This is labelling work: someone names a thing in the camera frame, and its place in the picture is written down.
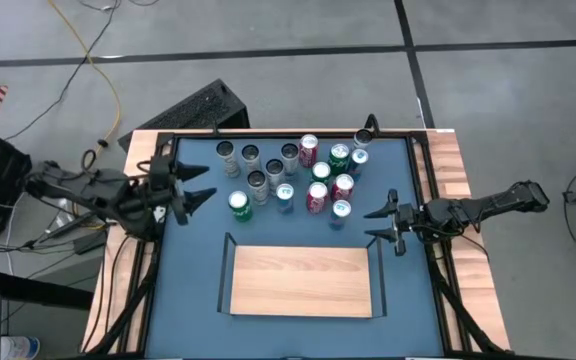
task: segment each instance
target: wooden table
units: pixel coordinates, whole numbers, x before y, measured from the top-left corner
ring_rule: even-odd
[[[282,132],[294,133],[308,133],[308,132],[348,132],[352,134],[357,129],[282,129]],[[274,129],[228,129],[221,130],[222,133],[273,133],[277,130]],[[397,132],[418,132],[426,131],[429,143],[430,154],[432,158],[433,169],[435,173],[436,182],[438,185],[439,196],[445,198],[464,198],[470,197],[470,188],[466,177],[466,171],[461,159],[459,151],[459,144],[457,143],[457,136],[454,130],[412,130],[412,129],[383,129],[382,131],[397,131]],[[137,130],[133,133],[132,142],[128,151],[124,172],[129,175],[139,175],[142,172],[137,169],[137,163],[143,160],[149,160],[154,154],[159,132],[171,133],[175,132],[184,135],[197,135],[207,134],[212,130],[201,129],[184,129],[184,130]],[[419,170],[422,190],[425,201],[431,199],[431,191],[428,182],[428,176],[425,171],[425,162],[421,152],[421,146],[415,144],[415,156],[417,159],[417,167]],[[483,245],[481,236],[474,230],[470,229],[466,235]],[[100,274],[97,281],[95,290],[95,298],[93,300],[90,315],[88,318],[88,325],[86,327],[85,340],[91,336],[92,338],[85,350],[94,347],[99,340],[103,337],[106,329],[106,315],[108,314],[109,324],[112,325],[121,311],[124,309],[129,290],[130,279],[132,276],[133,264],[135,262],[137,242],[129,239],[122,248],[121,253],[117,253],[121,242],[125,238],[125,233],[121,228],[112,228],[108,235],[108,242],[105,252],[105,271]],[[143,266],[140,271],[140,276],[143,277],[147,270],[150,260],[152,246],[147,245],[144,252]],[[109,284],[111,280],[111,264],[116,256],[117,266],[114,276],[114,287],[112,291],[112,303],[108,307],[110,298]],[[462,301],[468,309],[473,318],[481,326],[481,328],[489,335],[491,340],[503,348],[509,348],[508,338],[504,327],[497,294],[490,271],[490,266],[486,260],[486,256],[477,249],[475,246],[462,238],[455,238],[452,246],[452,257],[454,259],[455,270],[457,273],[457,281],[461,292]],[[101,277],[104,277],[104,292],[103,298],[101,296]],[[459,341],[457,322],[450,305],[445,303],[446,315],[448,319],[448,328],[450,332],[451,345],[454,350],[462,349],[462,344]],[[97,312],[101,306],[101,316],[98,318],[97,326],[95,322],[97,319]],[[127,351],[137,351],[139,329],[142,326],[144,317],[143,301],[139,308],[135,311],[130,325],[130,332],[128,342],[126,345]]]

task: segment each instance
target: gray floor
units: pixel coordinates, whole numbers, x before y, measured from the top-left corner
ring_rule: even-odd
[[[576,1],[404,3],[416,44],[576,39]],[[75,1],[57,4],[88,42],[106,21],[106,15]],[[95,54],[401,43],[389,0],[161,0],[146,8],[124,1]],[[0,59],[80,54],[45,1],[0,0]],[[457,129],[473,194],[532,179],[550,196],[552,206],[544,214],[487,221],[484,238],[512,347],[525,354],[576,358],[576,246],[561,208],[561,192],[576,173],[576,48],[422,53],[419,61],[436,125]],[[16,132],[50,104],[72,69],[0,68],[0,84],[10,86],[0,111],[0,135]],[[107,64],[103,69],[122,99],[120,133],[216,78],[248,105],[255,127],[358,126],[369,112],[383,126],[423,126],[402,53]],[[34,160],[77,167],[81,152],[103,135],[113,116],[107,85],[84,67],[66,101],[14,144]],[[99,164],[121,168],[124,159],[115,147]],[[20,209],[14,244],[36,236],[54,214],[29,198]],[[576,208],[571,222],[576,232]],[[74,257],[50,276],[60,283],[87,277],[99,255]],[[13,260],[23,276],[61,257],[18,255]],[[2,255],[0,271],[7,271]],[[39,334],[50,355],[72,354],[81,341],[84,312],[27,310],[11,321],[11,331]],[[48,316],[55,322],[32,326],[29,320]],[[55,326],[58,321],[72,326]]]

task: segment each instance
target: blue mat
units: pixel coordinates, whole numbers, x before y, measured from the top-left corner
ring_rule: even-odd
[[[255,144],[262,164],[279,158],[281,146],[297,139],[232,140],[240,154]],[[319,159],[330,147],[350,141],[320,139]],[[375,140],[367,149],[367,167],[355,185],[352,214],[342,231],[328,227],[330,204],[319,215],[306,209],[309,172],[300,168],[295,187],[295,212],[282,215],[276,200],[254,206],[251,221],[235,221],[228,195],[248,193],[245,172],[229,179],[215,148],[218,140],[182,139],[179,159],[208,165],[211,170],[184,184],[187,190],[217,187],[218,192],[181,227],[169,218],[153,301],[146,357],[279,358],[439,356],[442,354],[435,304],[423,246],[407,237],[408,252],[395,257],[383,245],[388,316],[376,319],[340,319],[272,316],[231,316],[217,312],[224,233],[240,245],[307,245],[363,247],[370,238],[364,230],[386,228],[387,219],[363,215],[382,207],[389,188],[399,191],[400,202],[415,202],[404,140]]]

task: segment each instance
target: blue can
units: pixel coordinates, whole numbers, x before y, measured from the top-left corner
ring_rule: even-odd
[[[292,213],[293,197],[295,195],[295,189],[293,189],[290,184],[281,184],[277,186],[277,210],[282,214]]]
[[[361,172],[368,162],[368,152],[364,149],[356,149],[350,155],[348,161],[348,170],[346,173],[352,176],[352,179],[357,181],[361,177]]]
[[[349,215],[350,203],[346,200],[335,201],[335,203],[332,204],[332,211],[330,212],[330,228],[333,230],[343,229]]]

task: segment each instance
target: green can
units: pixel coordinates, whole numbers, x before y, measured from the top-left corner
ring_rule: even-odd
[[[312,166],[312,178],[310,180],[311,183],[320,182],[327,185],[329,178],[330,178],[330,166],[328,164],[326,164],[323,161],[320,161]]]
[[[328,165],[330,165],[330,174],[337,176],[346,172],[348,167],[348,160],[350,159],[350,149],[344,144],[333,145],[330,149],[330,158]]]
[[[235,191],[228,197],[228,205],[232,214],[239,222],[246,222],[252,218],[252,207],[248,196],[243,191]]]

